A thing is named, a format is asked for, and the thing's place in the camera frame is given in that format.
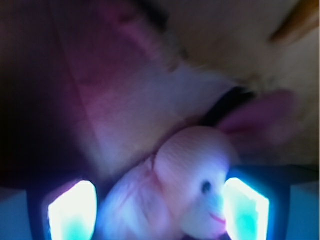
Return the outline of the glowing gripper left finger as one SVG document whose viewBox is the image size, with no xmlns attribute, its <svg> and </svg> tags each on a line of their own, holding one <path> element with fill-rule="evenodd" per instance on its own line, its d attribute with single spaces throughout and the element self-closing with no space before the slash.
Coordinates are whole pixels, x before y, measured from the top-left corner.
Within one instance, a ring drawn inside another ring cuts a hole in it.
<svg viewBox="0 0 320 240">
<path fill-rule="evenodd" d="M 90 240 L 96 226 L 96 186 L 83 175 L 36 179 L 27 188 L 34 240 Z"/>
</svg>

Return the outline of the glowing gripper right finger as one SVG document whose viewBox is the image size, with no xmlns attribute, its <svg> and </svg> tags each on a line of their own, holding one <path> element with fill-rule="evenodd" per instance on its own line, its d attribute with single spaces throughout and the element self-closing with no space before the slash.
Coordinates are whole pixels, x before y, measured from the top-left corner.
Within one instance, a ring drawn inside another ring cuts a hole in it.
<svg viewBox="0 0 320 240">
<path fill-rule="evenodd" d="M 231 168 L 223 192 L 229 238 L 318 240 L 319 173 L 313 164 Z"/>
</svg>

